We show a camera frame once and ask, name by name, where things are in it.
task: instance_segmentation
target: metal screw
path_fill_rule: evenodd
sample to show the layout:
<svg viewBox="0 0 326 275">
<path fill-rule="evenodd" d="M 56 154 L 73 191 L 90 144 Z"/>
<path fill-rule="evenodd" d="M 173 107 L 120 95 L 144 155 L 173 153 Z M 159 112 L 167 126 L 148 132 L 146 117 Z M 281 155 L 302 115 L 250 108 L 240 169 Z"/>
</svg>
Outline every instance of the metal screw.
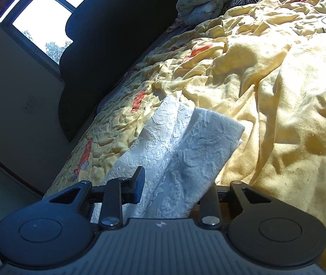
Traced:
<svg viewBox="0 0 326 275">
<path fill-rule="evenodd" d="M 217 225 L 220 222 L 220 219 L 216 216 L 205 216 L 201 219 L 201 221 L 203 222 L 203 224 L 213 226 Z"/>
<path fill-rule="evenodd" d="M 120 223 L 120 220 L 114 216 L 108 216 L 102 219 L 101 224 L 104 226 L 116 226 Z"/>
</svg>

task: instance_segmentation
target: window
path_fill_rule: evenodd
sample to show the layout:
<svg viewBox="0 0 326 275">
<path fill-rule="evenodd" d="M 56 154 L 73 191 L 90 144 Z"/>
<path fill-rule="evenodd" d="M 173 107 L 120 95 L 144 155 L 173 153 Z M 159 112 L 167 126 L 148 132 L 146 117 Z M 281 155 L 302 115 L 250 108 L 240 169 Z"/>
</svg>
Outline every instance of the window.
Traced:
<svg viewBox="0 0 326 275">
<path fill-rule="evenodd" d="M 83 1 L 15 0 L 0 18 L 0 26 L 33 58 L 60 77 L 60 57 L 72 43 L 65 25 Z"/>
</svg>

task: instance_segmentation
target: white lace cloth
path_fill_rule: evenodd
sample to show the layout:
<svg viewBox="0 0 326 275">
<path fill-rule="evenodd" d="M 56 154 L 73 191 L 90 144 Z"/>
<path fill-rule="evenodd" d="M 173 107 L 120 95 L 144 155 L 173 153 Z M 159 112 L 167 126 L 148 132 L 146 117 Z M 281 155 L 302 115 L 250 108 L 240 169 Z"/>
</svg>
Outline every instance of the white lace cloth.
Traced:
<svg viewBox="0 0 326 275">
<path fill-rule="evenodd" d="M 238 146 L 244 127 L 202 108 L 191 109 L 167 96 L 134 144 L 112 166 L 101 185 L 132 177 L 145 168 L 140 203 L 123 205 L 127 218 L 185 218 L 205 194 Z M 91 222 L 98 222 L 96 204 Z"/>
</svg>

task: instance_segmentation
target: sky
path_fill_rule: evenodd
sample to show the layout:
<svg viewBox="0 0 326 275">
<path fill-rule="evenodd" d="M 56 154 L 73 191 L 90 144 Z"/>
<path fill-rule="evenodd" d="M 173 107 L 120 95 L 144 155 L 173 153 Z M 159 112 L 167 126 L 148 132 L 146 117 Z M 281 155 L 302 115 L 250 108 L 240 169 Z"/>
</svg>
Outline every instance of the sky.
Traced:
<svg viewBox="0 0 326 275">
<path fill-rule="evenodd" d="M 18 1 L 10 6 L 0 22 Z M 77 7 L 83 0 L 66 1 Z M 33 0 L 13 25 L 21 32 L 28 30 L 34 43 L 45 52 L 46 43 L 53 41 L 64 46 L 67 41 L 71 41 L 65 34 L 65 25 L 70 15 L 71 12 L 55 0 Z"/>
</svg>

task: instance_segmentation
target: yellow comforter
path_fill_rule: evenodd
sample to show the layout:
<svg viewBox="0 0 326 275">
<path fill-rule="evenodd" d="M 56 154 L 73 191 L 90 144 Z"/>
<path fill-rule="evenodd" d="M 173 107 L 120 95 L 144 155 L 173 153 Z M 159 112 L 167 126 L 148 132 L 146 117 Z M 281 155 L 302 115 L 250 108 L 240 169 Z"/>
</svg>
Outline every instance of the yellow comforter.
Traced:
<svg viewBox="0 0 326 275">
<path fill-rule="evenodd" d="M 172 94 L 245 126 L 217 184 L 242 180 L 326 226 L 326 0 L 261 0 L 230 9 L 172 38 L 136 70 L 47 195 L 76 180 L 98 185 L 162 96 Z M 321 266 L 326 269 L 326 250 Z"/>
</svg>

